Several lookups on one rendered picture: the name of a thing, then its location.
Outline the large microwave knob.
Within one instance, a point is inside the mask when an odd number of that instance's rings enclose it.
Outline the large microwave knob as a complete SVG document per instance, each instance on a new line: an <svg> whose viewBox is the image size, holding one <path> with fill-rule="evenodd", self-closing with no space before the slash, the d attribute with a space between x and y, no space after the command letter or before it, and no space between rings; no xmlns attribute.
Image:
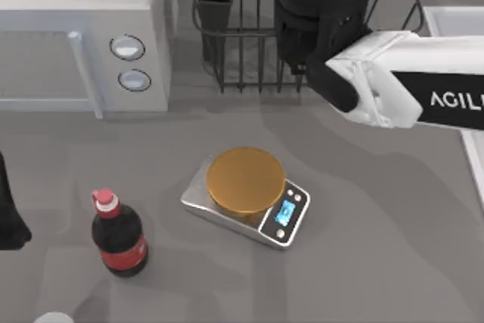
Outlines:
<svg viewBox="0 0 484 323"><path fill-rule="evenodd" d="M122 61L136 61L146 52L145 44L138 37L128 34L112 38L109 46L113 55Z"/></svg>

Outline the dark cola bottle red cap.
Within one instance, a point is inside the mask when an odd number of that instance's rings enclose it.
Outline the dark cola bottle red cap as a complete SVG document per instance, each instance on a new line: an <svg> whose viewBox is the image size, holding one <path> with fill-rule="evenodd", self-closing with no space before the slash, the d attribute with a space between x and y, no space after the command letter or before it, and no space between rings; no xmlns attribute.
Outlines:
<svg viewBox="0 0 484 323"><path fill-rule="evenodd" d="M110 189L93 190L91 200L96 211L91 235L102 263L115 276L136 276L149 257L140 216Z"/></svg>

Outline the small microwave knob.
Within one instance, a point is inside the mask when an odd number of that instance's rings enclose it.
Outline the small microwave knob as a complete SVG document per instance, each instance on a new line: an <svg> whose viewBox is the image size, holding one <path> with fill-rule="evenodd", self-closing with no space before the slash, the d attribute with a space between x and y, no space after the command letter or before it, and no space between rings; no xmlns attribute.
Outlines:
<svg viewBox="0 0 484 323"><path fill-rule="evenodd" d="M129 92L144 92L151 86L151 77L143 70L131 69L117 77L119 85Z"/></svg>

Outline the microwave glass door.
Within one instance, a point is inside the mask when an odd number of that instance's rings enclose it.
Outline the microwave glass door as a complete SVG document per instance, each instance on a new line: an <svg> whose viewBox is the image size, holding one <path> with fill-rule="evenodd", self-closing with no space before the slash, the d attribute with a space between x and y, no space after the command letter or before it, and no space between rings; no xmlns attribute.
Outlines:
<svg viewBox="0 0 484 323"><path fill-rule="evenodd" d="M0 32L0 112L94 113L67 38L68 32ZM103 108L87 39L82 36Z"/></svg>

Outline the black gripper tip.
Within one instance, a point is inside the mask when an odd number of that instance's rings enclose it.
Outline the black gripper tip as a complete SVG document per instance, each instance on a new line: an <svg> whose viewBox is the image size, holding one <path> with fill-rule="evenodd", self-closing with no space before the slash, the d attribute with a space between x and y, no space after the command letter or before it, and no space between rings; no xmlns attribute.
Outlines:
<svg viewBox="0 0 484 323"><path fill-rule="evenodd" d="M12 197L5 159L0 151L0 250L20 250L31 239L32 233Z"/></svg>

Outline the silver kitchen scale gold plate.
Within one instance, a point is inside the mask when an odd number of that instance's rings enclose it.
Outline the silver kitchen scale gold plate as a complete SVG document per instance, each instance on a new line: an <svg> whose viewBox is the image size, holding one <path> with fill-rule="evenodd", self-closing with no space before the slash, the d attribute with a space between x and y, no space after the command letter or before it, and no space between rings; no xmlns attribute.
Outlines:
<svg viewBox="0 0 484 323"><path fill-rule="evenodd" d="M297 235L311 196L287 178L273 154L244 146L207 157L181 203L201 218L285 250Z"/></svg>

